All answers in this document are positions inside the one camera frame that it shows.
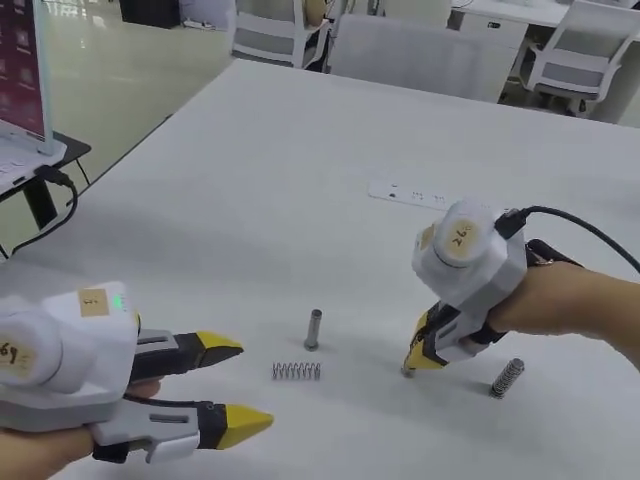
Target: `metal pin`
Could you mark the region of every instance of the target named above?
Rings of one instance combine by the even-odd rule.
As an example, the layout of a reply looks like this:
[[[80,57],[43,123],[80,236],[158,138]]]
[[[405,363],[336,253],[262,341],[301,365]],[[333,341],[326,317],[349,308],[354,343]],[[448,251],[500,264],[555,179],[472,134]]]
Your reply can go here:
[[[322,320],[322,310],[313,310],[309,320],[309,333],[304,341],[304,348],[310,352],[318,349],[318,334],[320,333],[320,320]]]
[[[514,358],[498,375],[496,381],[493,382],[489,389],[489,396],[501,400],[504,398],[507,390],[509,390],[520,375],[524,372],[524,362],[519,358]]]

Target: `floor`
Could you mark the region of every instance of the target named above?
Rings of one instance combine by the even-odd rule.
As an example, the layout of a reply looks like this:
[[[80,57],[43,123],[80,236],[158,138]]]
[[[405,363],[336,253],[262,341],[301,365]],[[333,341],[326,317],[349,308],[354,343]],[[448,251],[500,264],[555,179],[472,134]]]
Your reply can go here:
[[[222,32],[126,24],[117,1],[46,0],[44,6],[54,128],[93,147],[82,160],[90,181],[230,62]],[[640,95],[622,124],[640,127]],[[86,186],[78,168],[68,173]],[[62,206],[68,193],[55,189],[54,199]],[[10,225],[0,230],[5,249],[37,231],[21,195],[0,203],[0,225]]]

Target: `handwritten label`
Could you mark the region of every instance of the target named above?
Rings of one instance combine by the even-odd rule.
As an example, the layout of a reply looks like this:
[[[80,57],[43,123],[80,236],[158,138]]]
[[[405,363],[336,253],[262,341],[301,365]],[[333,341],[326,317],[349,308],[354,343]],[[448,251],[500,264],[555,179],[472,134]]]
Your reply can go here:
[[[78,291],[80,315],[82,317],[104,317],[109,315],[109,301],[104,288]]]
[[[436,226],[431,225],[429,228],[425,229],[422,232],[422,237],[420,238],[420,250],[424,250],[431,243],[431,239],[433,238],[433,234],[436,231]]]
[[[17,377],[26,378],[36,363],[37,355],[6,335],[0,335],[0,369],[8,370]]]
[[[467,258],[469,249],[473,247],[478,238],[478,227],[466,218],[456,221],[447,237],[447,251],[453,257],[461,260]]]

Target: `white tabletop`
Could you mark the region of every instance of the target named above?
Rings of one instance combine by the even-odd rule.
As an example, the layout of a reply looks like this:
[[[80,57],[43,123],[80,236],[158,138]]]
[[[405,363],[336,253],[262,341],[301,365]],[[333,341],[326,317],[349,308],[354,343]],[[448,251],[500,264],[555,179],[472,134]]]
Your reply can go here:
[[[542,203],[635,254],[636,130],[236,61],[81,198],[77,217],[0,269],[37,300],[125,281],[147,327],[211,329],[246,352],[167,378],[162,398],[245,403],[272,428],[224,452],[146,466],[80,462],[61,479],[626,478],[637,473],[640,376],[581,337],[508,335],[474,360],[399,373],[436,300],[410,267],[440,212],[367,196],[373,179]],[[588,266],[635,278],[577,227],[527,229]],[[324,310],[321,348],[302,347]],[[485,392],[514,356],[527,371]],[[273,382],[273,361],[319,382]]]
[[[556,0],[473,0],[459,10],[530,25],[557,27],[569,6]]]

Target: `coil spring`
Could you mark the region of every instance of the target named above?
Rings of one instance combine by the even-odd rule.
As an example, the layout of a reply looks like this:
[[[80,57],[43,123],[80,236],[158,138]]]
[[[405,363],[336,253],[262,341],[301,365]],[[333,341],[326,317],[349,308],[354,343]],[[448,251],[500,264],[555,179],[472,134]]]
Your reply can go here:
[[[502,370],[502,373],[498,375],[493,385],[491,385],[489,395],[493,398],[504,398],[507,390],[513,386],[518,377],[522,375],[522,372],[524,372],[524,362],[519,358],[511,360],[504,370]]]
[[[320,380],[321,372],[322,364],[320,363],[273,362],[274,380]]]

